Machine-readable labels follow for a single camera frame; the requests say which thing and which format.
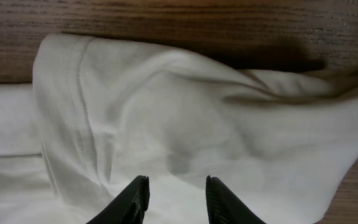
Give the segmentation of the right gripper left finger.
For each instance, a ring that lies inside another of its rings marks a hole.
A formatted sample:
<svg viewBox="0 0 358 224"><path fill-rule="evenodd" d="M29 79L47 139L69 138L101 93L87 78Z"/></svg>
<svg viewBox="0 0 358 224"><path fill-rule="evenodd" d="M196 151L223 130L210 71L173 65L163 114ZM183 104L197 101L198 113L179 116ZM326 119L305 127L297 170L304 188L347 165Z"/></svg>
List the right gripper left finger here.
<svg viewBox="0 0 358 224"><path fill-rule="evenodd" d="M87 224L143 224L149 200L149 178L138 175Z"/></svg>

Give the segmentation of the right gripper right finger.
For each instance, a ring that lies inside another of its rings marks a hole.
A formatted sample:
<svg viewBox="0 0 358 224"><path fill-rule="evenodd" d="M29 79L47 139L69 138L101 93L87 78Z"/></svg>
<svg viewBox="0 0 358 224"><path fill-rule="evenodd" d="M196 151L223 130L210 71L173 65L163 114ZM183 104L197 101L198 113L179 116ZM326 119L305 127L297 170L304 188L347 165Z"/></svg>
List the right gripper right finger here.
<svg viewBox="0 0 358 224"><path fill-rule="evenodd" d="M209 224L265 224L219 178L206 178Z"/></svg>

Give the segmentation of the white polo shirt black print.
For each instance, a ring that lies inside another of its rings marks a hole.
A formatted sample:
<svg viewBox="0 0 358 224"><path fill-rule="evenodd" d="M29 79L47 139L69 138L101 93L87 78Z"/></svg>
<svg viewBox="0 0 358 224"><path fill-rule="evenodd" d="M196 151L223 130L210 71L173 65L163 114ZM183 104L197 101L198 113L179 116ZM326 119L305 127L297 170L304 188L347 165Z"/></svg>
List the white polo shirt black print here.
<svg viewBox="0 0 358 224"><path fill-rule="evenodd" d="M138 175L146 223L205 223L209 175L265 223L315 223L357 158L358 68L50 34L32 83L0 85L0 223L86 223Z"/></svg>

